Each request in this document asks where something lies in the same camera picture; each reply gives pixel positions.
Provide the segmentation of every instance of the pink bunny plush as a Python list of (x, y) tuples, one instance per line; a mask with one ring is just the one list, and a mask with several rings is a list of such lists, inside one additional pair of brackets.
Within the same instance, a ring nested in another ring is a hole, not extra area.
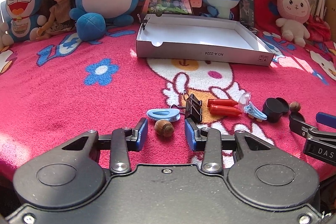
[(287, 41), (304, 47), (304, 40), (310, 37), (307, 28), (303, 25), (310, 15), (308, 0), (278, 0), (279, 14), (282, 18), (276, 20), (276, 25), (281, 27), (281, 36)]

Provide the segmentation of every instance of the framed photo of man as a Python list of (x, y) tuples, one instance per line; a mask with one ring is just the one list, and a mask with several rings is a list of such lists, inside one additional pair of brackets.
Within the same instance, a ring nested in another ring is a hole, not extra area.
[(240, 23), (247, 27), (254, 27), (254, 0), (240, 0)]

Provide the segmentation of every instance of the black cap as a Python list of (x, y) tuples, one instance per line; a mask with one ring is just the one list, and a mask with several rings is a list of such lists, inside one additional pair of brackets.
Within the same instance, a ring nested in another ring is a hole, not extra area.
[(303, 115), (300, 112), (291, 112), (291, 114), (289, 114), (288, 118), (289, 118), (289, 121), (291, 121), (293, 119), (297, 119), (299, 121), (306, 122), (305, 118), (303, 117)]
[(283, 111), (283, 104), (276, 98), (267, 98), (262, 107), (262, 112), (267, 116), (269, 122), (278, 122)]
[(282, 114), (283, 115), (287, 114), (289, 112), (289, 104), (287, 103), (287, 101), (284, 98), (281, 98), (281, 97), (276, 97), (276, 99), (278, 101), (280, 101), (280, 103), (282, 103), (282, 105), (283, 105)]

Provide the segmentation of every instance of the white box tray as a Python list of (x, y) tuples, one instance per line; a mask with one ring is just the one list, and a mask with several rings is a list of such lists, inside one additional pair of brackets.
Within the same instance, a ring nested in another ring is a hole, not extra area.
[(274, 53), (237, 21), (185, 15), (146, 15), (137, 57), (191, 59), (269, 66)]

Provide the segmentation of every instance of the doll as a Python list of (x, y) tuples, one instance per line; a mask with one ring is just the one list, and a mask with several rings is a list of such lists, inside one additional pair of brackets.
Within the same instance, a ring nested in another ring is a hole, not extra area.
[(281, 36), (287, 41), (293, 41), (300, 47), (306, 45), (305, 39), (310, 33), (303, 25), (310, 15), (308, 0), (278, 0), (278, 11), (281, 18), (276, 20), (276, 25), (281, 28)]
[(37, 30), (37, 41), (48, 39), (53, 35), (62, 34), (74, 29), (75, 22), (70, 18), (69, 12), (75, 0), (44, 0), (49, 8), (50, 16), (42, 27)]

